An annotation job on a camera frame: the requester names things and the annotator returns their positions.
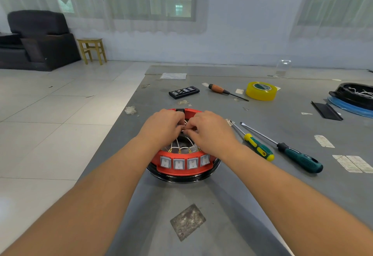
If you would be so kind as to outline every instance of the forearm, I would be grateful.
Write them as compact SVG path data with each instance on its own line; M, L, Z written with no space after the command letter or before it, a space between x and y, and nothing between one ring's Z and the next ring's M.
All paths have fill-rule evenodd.
M296 255L368 255L372 231L310 186L238 145L225 159Z
M156 151L131 140L49 208L4 255L105 254Z

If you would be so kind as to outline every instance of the person's right hand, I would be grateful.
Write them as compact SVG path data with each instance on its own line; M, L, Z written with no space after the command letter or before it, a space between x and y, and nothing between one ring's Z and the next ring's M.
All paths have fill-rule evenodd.
M202 151L219 159L224 159L240 145L226 120L210 111L198 112L189 119L184 134L192 138Z

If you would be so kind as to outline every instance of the orange handled screwdriver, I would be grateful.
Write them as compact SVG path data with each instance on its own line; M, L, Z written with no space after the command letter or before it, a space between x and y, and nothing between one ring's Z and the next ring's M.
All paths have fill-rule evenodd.
M220 87L220 86L218 86L218 85L210 84L210 85L208 86L208 88L209 88L210 90L216 92L216 93L232 95L232 96L235 96L235 97L237 97L237 98L240 98L240 99L243 99L243 100L249 102L248 99L241 98L241 97L239 97L239 96L236 96L236 95L234 95L234 94L231 94L230 92L228 92L227 90L224 90L222 87Z

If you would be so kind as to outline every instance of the screwdriver handle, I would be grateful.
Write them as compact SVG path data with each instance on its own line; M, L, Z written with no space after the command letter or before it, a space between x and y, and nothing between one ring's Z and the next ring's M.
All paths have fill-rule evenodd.
M254 152L259 156L265 158L267 161L273 161L275 156L272 151L266 146L256 140L250 133L244 136L244 140L249 142Z
M228 92L227 90L224 90L222 87L218 86L218 85L215 85L215 84L210 84L208 86L208 88L216 93L220 93L220 94L227 94L227 95L230 95L231 93Z
M304 170L311 174L318 174L324 168L324 166L320 164L318 160L314 159L313 157L310 157L309 155L302 154L301 152L298 152L297 150L290 148L285 143L278 143L277 148L280 152L283 152L290 159L292 159L294 162L299 164Z

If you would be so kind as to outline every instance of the hand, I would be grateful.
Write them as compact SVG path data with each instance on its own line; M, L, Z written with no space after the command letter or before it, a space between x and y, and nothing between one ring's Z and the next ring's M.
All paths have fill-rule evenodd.
M192 138L202 151L219 159L224 159L236 145L240 145L226 120L210 111L198 112L189 119L184 134Z
M149 141L158 151L170 145L179 136L184 125L185 115L182 111L163 109L147 119L137 136Z

